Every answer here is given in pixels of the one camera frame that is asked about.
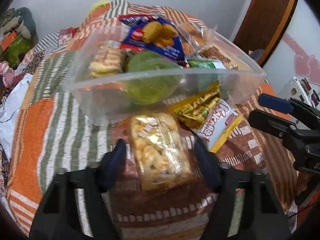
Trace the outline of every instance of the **plastic bin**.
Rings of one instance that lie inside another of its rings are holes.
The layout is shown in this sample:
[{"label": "plastic bin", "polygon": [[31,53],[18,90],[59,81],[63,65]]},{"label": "plastic bin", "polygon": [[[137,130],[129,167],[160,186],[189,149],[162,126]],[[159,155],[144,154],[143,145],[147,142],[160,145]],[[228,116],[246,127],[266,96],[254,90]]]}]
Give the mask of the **plastic bin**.
[{"label": "plastic bin", "polygon": [[[141,111],[164,109],[206,89],[216,80],[220,81],[221,94],[225,101],[230,105],[244,104],[266,77],[265,72],[254,60],[223,36],[216,34],[215,42],[236,60],[239,70],[178,68],[121,73],[90,79],[88,66],[97,51],[97,44],[106,40],[122,41],[128,30],[129,28],[123,24],[95,30],[70,66],[63,84],[63,90],[72,93],[95,125],[119,122]],[[140,83],[152,83],[152,78],[174,79],[175,88],[156,103],[137,103],[127,90]]]}]

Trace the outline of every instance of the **brown door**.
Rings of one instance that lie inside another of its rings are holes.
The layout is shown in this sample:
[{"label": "brown door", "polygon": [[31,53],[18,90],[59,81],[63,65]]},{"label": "brown door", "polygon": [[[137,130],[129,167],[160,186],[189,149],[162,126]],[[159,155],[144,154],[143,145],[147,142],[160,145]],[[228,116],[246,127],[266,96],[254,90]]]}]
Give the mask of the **brown door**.
[{"label": "brown door", "polygon": [[284,21],[286,12],[292,11],[291,0],[252,0],[244,21],[234,40],[245,53],[249,50],[267,49],[279,26],[286,28],[289,15]]}]

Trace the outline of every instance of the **cable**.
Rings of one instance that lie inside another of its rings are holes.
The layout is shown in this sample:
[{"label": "cable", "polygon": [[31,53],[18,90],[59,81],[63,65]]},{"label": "cable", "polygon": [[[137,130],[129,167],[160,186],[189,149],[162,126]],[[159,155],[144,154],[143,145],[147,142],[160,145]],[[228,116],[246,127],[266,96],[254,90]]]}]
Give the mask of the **cable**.
[{"label": "cable", "polygon": [[308,205],[308,206],[306,206],[304,209],[300,210],[299,212],[297,212],[297,213],[289,216],[288,219],[291,218],[291,217],[294,217],[294,216],[298,215],[299,213],[301,213],[301,212],[303,212],[303,211],[305,211],[307,208],[311,207],[312,205],[313,205],[313,203],[310,204],[310,205]]}]

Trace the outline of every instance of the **bedspread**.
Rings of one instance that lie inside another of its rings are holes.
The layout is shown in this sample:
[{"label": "bedspread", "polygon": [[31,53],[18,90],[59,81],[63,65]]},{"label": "bedspread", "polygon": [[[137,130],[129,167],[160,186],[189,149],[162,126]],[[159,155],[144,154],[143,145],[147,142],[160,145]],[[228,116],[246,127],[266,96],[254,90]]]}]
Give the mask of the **bedspread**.
[{"label": "bedspread", "polygon": [[[8,178],[10,207],[26,234],[56,170],[61,167],[68,171],[84,169],[110,151],[118,138],[128,138],[123,123],[92,125],[73,96],[64,92],[61,86],[78,50],[94,29],[115,24],[117,15],[140,13],[165,15],[176,24],[191,21],[204,26],[200,20],[171,8],[140,6],[116,0],[93,11],[74,38],[52,52],[35,71],[17,117]],[[252,129],[247,122],[253,109],[274,114],[274,111],[257,103],[257,97],[263,92],[273,94],[270,85],[262,84],[246,105],[236,107],[244,120],[217,156],[237,169],[262,169],[271,179],[286,211],[296,193],[297,174],[292,167],[293,157],[278,138]],[[187,131],[182,136],[185,145],[191,149],[193,136]],[[210,192],[199,176],[196,183],[176,187],[161,197],[147,196],[140,191],[130,145],[127,150],[125,172],[114,189],[104,196],[114,224],[121,228],[122,238],[199,237],[217,195]],[[243,192],[238,191],[231,234],[239,224],[242,197]],[[77,198],[83,231],[90,235],[81,190]]]}]

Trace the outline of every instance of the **plush toy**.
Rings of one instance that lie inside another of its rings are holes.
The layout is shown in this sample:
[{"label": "plush toy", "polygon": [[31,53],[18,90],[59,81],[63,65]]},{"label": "plush toy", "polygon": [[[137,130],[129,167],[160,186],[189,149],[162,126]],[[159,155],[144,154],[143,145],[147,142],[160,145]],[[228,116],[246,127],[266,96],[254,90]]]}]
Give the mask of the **plush toy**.
[{"label": "plush toy", "polygon": [[7,61],[3,61],[0,63],[0,74],[2,75],[3,85],[6,88],[11,88],[14,78],[14,70],[9,67]]},{"label": "plush toy", "polygon": [[17,33],[21,33],[25,39],[31,40],[32,36],[36,33],[36,24],[28,8],[21,7],[15,10],[11,21],[2,27],[0,32],[7,33],[12,29]]}]

